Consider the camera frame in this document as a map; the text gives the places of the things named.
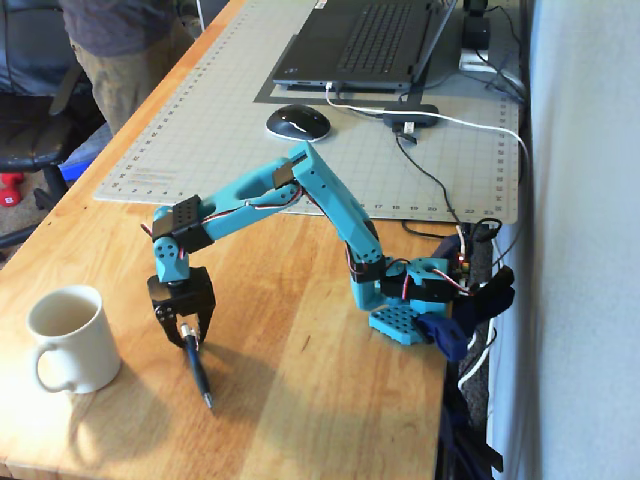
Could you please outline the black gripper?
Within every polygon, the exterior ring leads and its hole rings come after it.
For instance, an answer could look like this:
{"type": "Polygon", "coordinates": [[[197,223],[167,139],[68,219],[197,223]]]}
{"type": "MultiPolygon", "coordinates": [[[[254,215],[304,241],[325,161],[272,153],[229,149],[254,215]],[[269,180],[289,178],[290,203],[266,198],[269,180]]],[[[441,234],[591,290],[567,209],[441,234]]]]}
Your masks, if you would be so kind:
{"type": "Polygon", "coordinates": [[[156,320],[167,339],[178,348],[185,342],[181,336],[177,315],[197,315],[198,344],[207,336],[216,306],[215,294],[209,273],[205,267],[190,267],[186,280],[161,282],[157,275],[147,281],[147,288],[156,320]]]}

